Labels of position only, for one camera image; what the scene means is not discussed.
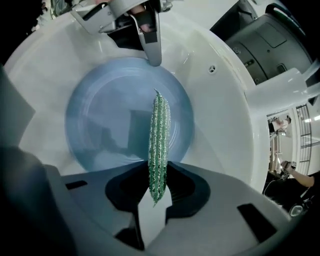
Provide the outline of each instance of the black slot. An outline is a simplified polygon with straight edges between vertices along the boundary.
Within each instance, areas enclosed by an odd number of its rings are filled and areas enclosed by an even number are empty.
[[[85,186],[85,185],[88,185],[88,183],[85,182],[84,180],[79,180],[79,181],[76,181],[76,182],[71,182],[71,183],[65,184],[65,186],[66,186],[66,188],[68,190],[77,189],[77,188],[80,188],[80,187]]]
[[[274,235],[276,228],[251,203],[237,207],[256,239],[262,243]]]

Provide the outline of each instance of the blue plate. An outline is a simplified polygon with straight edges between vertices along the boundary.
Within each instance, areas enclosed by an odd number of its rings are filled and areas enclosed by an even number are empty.
[[[100,171],[148,159],[152,105],[157,89],[171,112],[169,160],[185,156],[194,114],[179,81],[141,58],[119,58],[89,72],[66,110],[69,148],[85,170]]]

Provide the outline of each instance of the robotic arm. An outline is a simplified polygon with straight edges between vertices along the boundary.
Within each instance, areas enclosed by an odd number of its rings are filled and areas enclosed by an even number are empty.
[[[152,66],[162,62],[159,13],[172,8],[173,0],[112,0],[94,5],[93,8],[77,5],[71,14],[87,30],[96,33],[112,33],[124,28],[123,17],[133,19],[142,48]],[[146,11],[132,15],[127,13],[132,8],[143,4]],[[149,24],[150,30],[143,31],[140,27]]]

